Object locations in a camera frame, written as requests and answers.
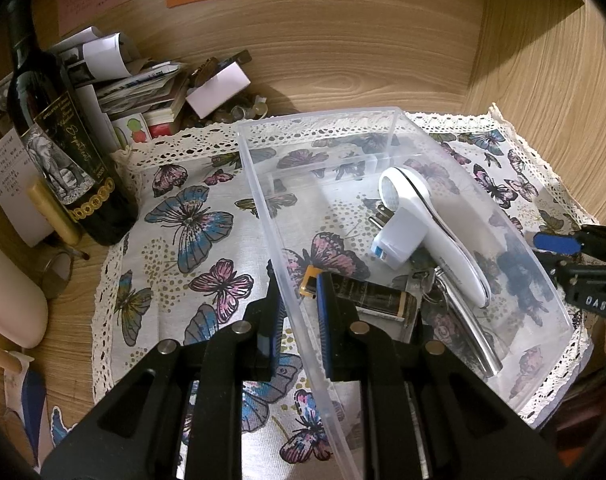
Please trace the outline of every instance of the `wine bottle neck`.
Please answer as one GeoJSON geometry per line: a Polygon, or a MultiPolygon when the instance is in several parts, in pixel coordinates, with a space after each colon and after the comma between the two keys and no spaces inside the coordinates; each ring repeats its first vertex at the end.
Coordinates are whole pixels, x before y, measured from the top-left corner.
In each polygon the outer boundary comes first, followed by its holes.
{"type": "Polygon", "coordinates": [[[12,0],[7,6],[8,31],[14,68],[20,68],[30,53],[38,51],[36,31],[32,22],[31,0],[12,0]]]}

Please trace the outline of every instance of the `white beauty device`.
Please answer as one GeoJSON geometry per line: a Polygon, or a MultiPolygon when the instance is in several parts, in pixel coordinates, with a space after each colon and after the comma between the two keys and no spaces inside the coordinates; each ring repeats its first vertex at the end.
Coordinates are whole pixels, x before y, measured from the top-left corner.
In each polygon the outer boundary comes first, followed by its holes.
{"type": "Polygon", "coordinates": [[[443,222],[430,199],[427,181],[410,168],[392,167],[378,181],[378,192],[385,207],[403,207],[428,227],[423,245],[430,252],[471,307],[486,307],[492,298],[490,284],[472,255],[443,222]]]}

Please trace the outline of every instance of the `metal screw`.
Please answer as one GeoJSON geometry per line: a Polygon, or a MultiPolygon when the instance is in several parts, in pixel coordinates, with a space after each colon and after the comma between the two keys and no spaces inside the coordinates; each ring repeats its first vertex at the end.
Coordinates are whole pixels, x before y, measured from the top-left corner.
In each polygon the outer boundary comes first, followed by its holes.
{"type": "Polygon", "coordinates": [[[232,324],[232,332],[235,334],[247,334],[252,329],[252,324],[249,321],[240,319],[232,324]]]}
{"type": "Polygon", "coordinates": [[[156,348],[161,354],[167,355],[174,352],[177,347],[178,344],[176,343],[176,341],[174,341],[174,339],[163,339],[160,343],[158,343],[158,346],[156,348]]]}
{"type": "Polygon", "coordinates": [[[441,355],[445,352],[445,345],[443,345],[443,343],[441,343],[440,341],[432,339],[431,341],[427,341],[425,343],[425,349],[429,354],[441,355]]]}
{"type": "Polygon", "coordinates": [[[365,321],[355,321],[350,325],[352,333],[363,335],[369,332],[369,325],[365,321]]]}

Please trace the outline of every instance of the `wine bottle label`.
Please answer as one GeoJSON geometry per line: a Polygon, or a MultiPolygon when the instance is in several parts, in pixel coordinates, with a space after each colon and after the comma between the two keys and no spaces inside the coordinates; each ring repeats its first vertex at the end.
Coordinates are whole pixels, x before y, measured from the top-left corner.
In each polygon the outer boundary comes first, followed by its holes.
{"type": "Polygon", "coordinates": [[[114,189],[68,92],[34,118],[21,140],[61,203],[75,205],[68,207],[75,219],[91,215],[114,189]],[[103,179],[95,195],[75,204],[103,179]]]}

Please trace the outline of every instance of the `gold emblem band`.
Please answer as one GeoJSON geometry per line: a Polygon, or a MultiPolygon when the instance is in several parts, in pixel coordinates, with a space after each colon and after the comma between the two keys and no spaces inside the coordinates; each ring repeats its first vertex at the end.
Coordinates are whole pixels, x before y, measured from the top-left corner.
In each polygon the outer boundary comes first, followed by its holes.
{"type": "Polygon", "coordinates": [[[114,189],[114,180],[111,177],[107,177],[105,179],[105,183],[99,187],[98,192],[95,195],[92,195],[87,202],[81,204],[75,209],[69,210],[72,218],[74,220],[82,220],[90,216],[92,213],[94,213],[94,211],[102,206],[103,202],[110,197],[110,193],[112,193],[114,189]]]}

